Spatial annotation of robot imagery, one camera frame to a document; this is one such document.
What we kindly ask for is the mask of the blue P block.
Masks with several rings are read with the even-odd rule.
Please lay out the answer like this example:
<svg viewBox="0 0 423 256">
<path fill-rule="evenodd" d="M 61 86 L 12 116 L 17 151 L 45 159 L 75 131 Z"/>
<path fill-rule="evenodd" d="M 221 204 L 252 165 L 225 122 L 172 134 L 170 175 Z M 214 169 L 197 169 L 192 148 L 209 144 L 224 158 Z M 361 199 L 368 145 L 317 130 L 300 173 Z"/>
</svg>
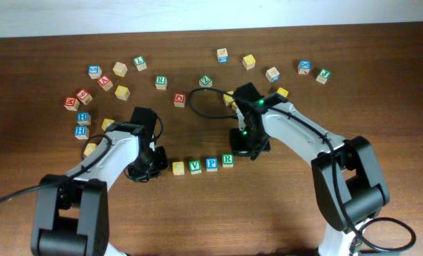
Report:
<svg viewBox="0 0 423 256">
<path fill-rule="evenodd" d="M 207 158 L 205 160 L 206 171 L 217 171 L 218 170 L 218 159 Z"/>
</svg>

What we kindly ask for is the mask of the yellow C block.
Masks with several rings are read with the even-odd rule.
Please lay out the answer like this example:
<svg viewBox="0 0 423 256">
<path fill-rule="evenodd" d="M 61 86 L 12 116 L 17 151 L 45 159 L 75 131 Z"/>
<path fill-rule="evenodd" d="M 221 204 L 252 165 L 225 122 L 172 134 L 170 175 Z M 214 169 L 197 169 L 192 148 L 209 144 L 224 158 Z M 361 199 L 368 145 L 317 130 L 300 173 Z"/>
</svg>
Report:
<svg viewBox="0 0 423 256">
<path fill-rule="evenodd" d="M 172 163 L 172 172 L 174 176 L 184 175 L 185 168 L 184 163 L 182 161 L 175 161 Z"/>
</svg>

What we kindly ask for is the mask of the green V block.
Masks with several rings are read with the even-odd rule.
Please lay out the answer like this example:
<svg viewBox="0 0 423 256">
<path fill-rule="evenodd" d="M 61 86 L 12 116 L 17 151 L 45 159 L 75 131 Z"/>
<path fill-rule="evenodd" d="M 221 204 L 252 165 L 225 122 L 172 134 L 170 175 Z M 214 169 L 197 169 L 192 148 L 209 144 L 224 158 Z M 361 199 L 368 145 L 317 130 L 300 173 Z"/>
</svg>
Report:
<svg viewBox="0 0 423 256">
<path fill-rule="evenodd" d="M 200 160 L 192 160 L 189 162 L 190 172 L 194 174 L 200 174 L 202 172 Z"/>
</svg>

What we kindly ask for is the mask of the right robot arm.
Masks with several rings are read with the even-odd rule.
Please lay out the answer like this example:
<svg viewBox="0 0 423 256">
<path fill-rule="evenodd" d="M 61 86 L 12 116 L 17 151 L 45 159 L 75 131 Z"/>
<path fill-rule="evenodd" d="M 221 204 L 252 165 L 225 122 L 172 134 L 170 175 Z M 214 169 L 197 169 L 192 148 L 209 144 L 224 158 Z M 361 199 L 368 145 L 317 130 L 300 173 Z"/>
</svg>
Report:
<svg viewBox="0 0 423 256">
<path fill-rule="evenodd" d="M 360 255 L 364 230 L 380 220 L 390 201 L 383 172 L 370 142 L 346 139 L 298 112 L 278 93 L 262 96 L 252 83 L 234 92 L 237 129 L 230 131 L 235 156 L 255 160 L 277 139 L 312 169 L 316 202 L 327 222 L 315 255 Z"/>
</svg>

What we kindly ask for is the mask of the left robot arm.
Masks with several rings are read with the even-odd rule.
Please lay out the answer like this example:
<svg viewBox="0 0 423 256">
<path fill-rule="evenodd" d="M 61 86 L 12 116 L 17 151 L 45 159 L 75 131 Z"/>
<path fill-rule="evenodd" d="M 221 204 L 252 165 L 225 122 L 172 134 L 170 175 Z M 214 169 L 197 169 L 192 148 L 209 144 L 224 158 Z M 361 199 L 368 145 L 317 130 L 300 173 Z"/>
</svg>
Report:
<svg viewBox="0 0 423 256">
<path fill-rule="evenodd" d="M 109 242 L 108 191 L 120 174 L 145 183 L 167 169 L 156 145 L 155 111 L 135 107 L 129 122 L 114 122 L 80 164 L 41 179 L 31 235 L 34 255 L 121 255 Z"/>
</svg>

